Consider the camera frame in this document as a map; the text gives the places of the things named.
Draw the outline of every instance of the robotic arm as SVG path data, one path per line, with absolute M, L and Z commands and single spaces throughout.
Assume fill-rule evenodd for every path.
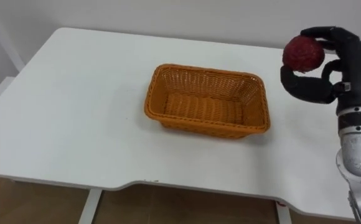
M 292 96 L 312 103 L 338 99 L 338 134 L 341 149 L 336 164 L 349 184 L 349 202 L 361 223 L 361 40 L 340 27 L 312 27 L 301 35 L 319 40 L 323 48 L 335 50 L 339 59 L 328 62 L 321 78 L 299 77 L 288 66 L 281 67 L 281 83 Z M 332 71 L 342 73 L 340 82 L 329 80 Z

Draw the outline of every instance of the red ball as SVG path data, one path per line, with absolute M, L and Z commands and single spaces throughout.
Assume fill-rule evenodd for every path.
M 294 37 L 284 48 L 283 64 L 294 71 L 309 72 L 320 67 L 324 60 L 322 45 L 314 38 Z

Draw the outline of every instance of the table leg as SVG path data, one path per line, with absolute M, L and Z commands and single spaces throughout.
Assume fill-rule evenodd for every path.
M 286 205 L 276 202 L 276 209 L 278 211 L 279 224 L 292 224 L 290 211 Z
M 89 190 L 89 195 L 87 201 L 85 202 L 78 224 L 92 224 L 96 208 L 98 207 L 100 201 L 101 191 L 101 189 Z

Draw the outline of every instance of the basket bottom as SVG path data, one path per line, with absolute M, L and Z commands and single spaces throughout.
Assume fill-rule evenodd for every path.
M 240 102 L 172 93 L 168 96 L 165 114 L 224 123 L 243 124 Z

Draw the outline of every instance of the basket rim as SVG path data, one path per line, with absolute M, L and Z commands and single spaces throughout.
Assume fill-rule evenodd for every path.
M 162 113 L 155 113 L 151 110 L 150 102 L 151 102 L 151 95 L 155 87 L 156 79 L 159 75 L 159 71 L 163 68 L 182 68 L 182 69 L 188 69 L 188 70 L 204 70 L 204 71 L 211 71 L 215 73 L 231 73 L 232 75 L 240 75 L 243 77 L 254 77 L 256 78 L 256 81 L 262 86 L 262 88 L 259 88 L 261 99 L 263 99 L 263 107 L 262 110 L 265 114 L 264 117 L 264 125 L 261 126 L 250 126 L 250 125 L 242 125 L 242 124 L 233 124 L 233 123 L 226 123 L 221 121 L 209 121 L 204 119 L 197 119 L 197 118 L 186 118 L 181 116 L 175 116 L 175 115 L 167 115 Z M 220 69 L 214 69 L 214 68 L 202 68 L 202 67 L 194 67 L 189 65 L 176 65 L 171 63 L 165 63 L 160 66 L 158 66 L 154 74 L 152 76 L 148 94 L 146 96 L 146 100 L 144 102 L 144 112 L 145 114 L 154 120 L 160 121 L 160 122 L 172 122 L 172 123 L 179 123 L 179 121 L 188 121 L 192 124 L 199 124 L 201 127 L 207 127 L 207 128 L 220 128 L 222 130 L 226 131 L 239 131 L 239 132 L 249 132 L 249 133 L 264 133 L 270 128 L 270 118 L 269 118 L 269 109 L 268 109 L 268 102 L 266 99 L 266 91 L 265 86 L 262 81 L 262 79 L 255 74 L 247 73 L 247 72 L 234 72 L 234 71 L 228 71 L 228 70 L 220 70 Z

